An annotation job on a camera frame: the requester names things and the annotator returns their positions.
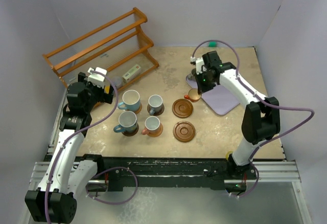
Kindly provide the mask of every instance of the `lavender cutting board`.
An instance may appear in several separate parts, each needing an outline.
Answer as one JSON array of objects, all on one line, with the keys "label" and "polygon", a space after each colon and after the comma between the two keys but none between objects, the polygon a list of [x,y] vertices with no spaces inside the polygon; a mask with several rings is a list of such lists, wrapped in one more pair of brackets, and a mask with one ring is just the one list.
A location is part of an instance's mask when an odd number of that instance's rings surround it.
[{"label": "lavender cutting board", "polygon": [[[196,81],[189,80],[188,77],[186,77],[186,82],[192,88],[198,88]],[[240,104],[235,96],[222,85],[217,85],[213,90],[202,94],[202,99],[218,115],[225,115]]]}]

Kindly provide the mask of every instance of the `wooden shelf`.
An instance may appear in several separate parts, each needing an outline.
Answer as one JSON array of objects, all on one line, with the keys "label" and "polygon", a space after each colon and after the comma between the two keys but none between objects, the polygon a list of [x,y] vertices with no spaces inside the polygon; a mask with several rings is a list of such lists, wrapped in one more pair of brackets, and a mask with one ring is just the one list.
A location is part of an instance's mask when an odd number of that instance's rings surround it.
[{"label": "wooden shelf", "polygon": [[[121,30],[116,31],[114,34],[111,34],[111,35],[97,41],[96,43],[92,44],[91,46],[83,49],[82,51],[74,54],[73,56],[65,59],[64,61],[62,61],[56,65],[53,65],[51,63],[51,61],[50,61],[51,57],[54,57],[55,55],[61,53],[62,51],[66,50],[70,47],[73,47],[74,45],[78,44],[79,42],[88,39],[89,37],[95,35],[96,33],[103,31],[107,27],[110,27],[110,26],[114,25],[115,23],[118,23],[119,21],[121,21],[124,18],[131,16],[131,15],[134,16],[133,23],[122,28]],[[117,47],[118,45],[124,43],[125,41],[132,38],[133,36],[137,36],[138,49],[135,50],[133,53],[129,54],[128,56],[124,57],[123,59],[119,60],[118,62],[110,65],[109,67],[106,67],[107,71],[110,72],[110,71],[114,70],[118,66],[124,64],[125,62],[129,61],[130,59],[132,59],[133,57],[135,57],[139,54],[143,54],[150,62],[152,62],[153,66],[151,68],[147,69],[146,71],[144,71],[143,73],[141,73],[133,81],[125,84],[123,87],[120,88],[120,89],[123,89],[123,88],[127,87],[128,85],[130,85],[131,83],[133,83],[135,80],[138,80],[139,78],[141,78],[142,76],[146,75],[151,70],[153,70],[159,66],[159,63],[148,52],[148,49],[150,47],[153,47],[153,41],[141,29],[141,24],[146,23],[147,21],[148,21],[148,19],[143,12],[141,12],[138,8],[133,8],[133,10],[119,16],[118,18],[115,18],[112,21],[109,21],[108,23],[86,33],[83,36],[78,37],[77,39],[59,47],[58,49],[56,49],[48,54],[43,54],[43,57],[46,60],[46,62],[48,63],[48,65],[51,67],[53,72],[59,77],[59,79],[65,85],[65,87],[68,87],[69,83],[67,84],[67,82],[64,80],[64,78],[63,78],[64,76],[66,76],[67,74],[76,70],[77,68],[89,63],[96,57],[108,52],[109,50],[113,49],[114,47]],[[117,40],[116,42],[113,42],[112,44],[110,44],[109,46],[106,46],[105,48],[99,49],[99,48],[101,48],[101,46],[105,45],[106,43],[109,43],[130,31],[132,31],[130,34],[124,36],[123,38]],[[86,57],[85,59],[81,60],[82,57],[84,57],[85,55],[87,55],[91,52],[94,52],[94,53],[92,53],[92,55]]]}]

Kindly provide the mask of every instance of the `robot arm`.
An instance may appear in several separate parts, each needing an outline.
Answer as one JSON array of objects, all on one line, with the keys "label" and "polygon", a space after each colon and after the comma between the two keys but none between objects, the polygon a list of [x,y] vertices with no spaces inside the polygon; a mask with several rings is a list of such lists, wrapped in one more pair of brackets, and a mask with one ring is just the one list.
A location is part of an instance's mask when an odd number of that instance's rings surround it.
[{"label": "robot arm", "polygon": [[[76,198],[82,193],[88,181],[104,170],[100,155],[86,154],[78,168],[71,174],[75,156],[92,121],[91,110],[98,102],[111,104],[113,100],[113,87],[110,86],[108,94],[105,93],[105,78],[92,71],[93,69],[88,70],[90,73],[88,77],[84,73],[79,73],[78,82],[69,85],[67,89],[68,104],[63,108],[56,150],[37,190],[28,191],[25,196],[25,202],[35,221],[46,221],[44,212],[45,191],[49,183],[51,168],[59,150],[62,152],[53,173],[48,197],[49,216],[52,222],[70,223],[76,212]],[[96,68],[95,71],[104,75],[107,74],[107,71],[102,68]],[[85,130],[73,136],[63,146],[68,137],[82,128]]]},{"label": "robot arm", "polygon": [[[261,143],[279,133],[279,110],[265,106],[242,86],[236,77],[236,67],[230,62],[222,63],[216,51],[208,52],[197,59],[191,57],[191,64],[196,66],[192,74],[198,85],[198,94],[212,90],[216,85],[223,85],[245,108],[242,123],[243,139],[228,160],[235,167],[249,165],[253,151]],[[239,78],[261,99],[279,105],[275,97],[266,97],[256,91],[243,77]]]}]

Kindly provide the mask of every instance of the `wooden table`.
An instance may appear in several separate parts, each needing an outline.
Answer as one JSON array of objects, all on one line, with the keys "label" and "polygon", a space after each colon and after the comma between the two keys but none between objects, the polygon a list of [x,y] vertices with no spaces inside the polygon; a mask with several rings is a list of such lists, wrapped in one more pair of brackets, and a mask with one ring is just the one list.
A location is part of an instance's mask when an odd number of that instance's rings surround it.
[{"label": "wooden table", "polygon": [[[118,116],[123,112],[117,109],[109,119],[88,130],[78,155],[97,153],[103,156],[225,158],[227,152],[235,150],[242,138],[244,109],[240,105],[224,116],[215,114],[202,100],[193,103],[193,114],[186,119],[178,118],[172,112],[174,101],[183,98],[190,90],[185,77],[193,68],[190,65],[193,50],[194,47],[151,48],[149,52],[158,60],[160,67],[128,88],[137,90],[141,96],[143,109],[137,115],[139,132],[132,137],[113,132],[112,129],[118,125]],[[227,48],[200,48],[196,57],[212,50],[218,51],[223,62],[230,61],[236,65],[233,52]],[[237,52],[241,59],[241,75],[259,92],[266,94],[254,48],[237,48]],[[136,62],[141,66],[145,63],[142,57]],[[166,108],[159,116],[163,133],[156,138],[141,134],[145,119],[149,117],[146,109],[148,99],[153,94],[162,96]],[[92,122],[106,116],[112,107],[109,104],[96,107],[91,112]],[[173,136],[174,125],[182,120],[191,122],[196,128],[194,139],[188,143],[179,142]],[[264,146],[255,158],[284,159],[280,140]]]}]

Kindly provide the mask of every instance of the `coffee cup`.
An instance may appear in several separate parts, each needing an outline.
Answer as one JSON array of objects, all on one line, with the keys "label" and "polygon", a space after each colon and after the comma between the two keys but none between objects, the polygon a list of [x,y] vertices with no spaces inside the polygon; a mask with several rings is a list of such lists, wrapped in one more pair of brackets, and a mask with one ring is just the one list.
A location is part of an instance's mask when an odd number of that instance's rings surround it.
[{"label": "coffee cup", "polygon": [[197,102],[201,99],[202,95],[198,94],[198,89],[193,88],[189,91],[188,95],[184,95],[184,98],[192,102]]},{"label": "coffee cup", "polygon": [[142,130],[143,135],[155,135],[160,132],[160,120],[158,117],[151,116],[145,120],[145,128]]},{"label": "coffee cup", "polygon": [[137,129],[137,117],[132,111],[124,111],[119,115],[119,125],[113,128],[116,133],[126,132],[133,133]]},{"label": "coffee cup", "polygon": [[118,104],[118,109],[137,112],[141,107],[139,93],[136,90],[128,90],[123,94],[123,102]]},{"label": "coffee cup", "polygon": [[154,115],[160,112],[163,105],[162,97],[160,95],[152,95],[149,98],[149,114]]}]

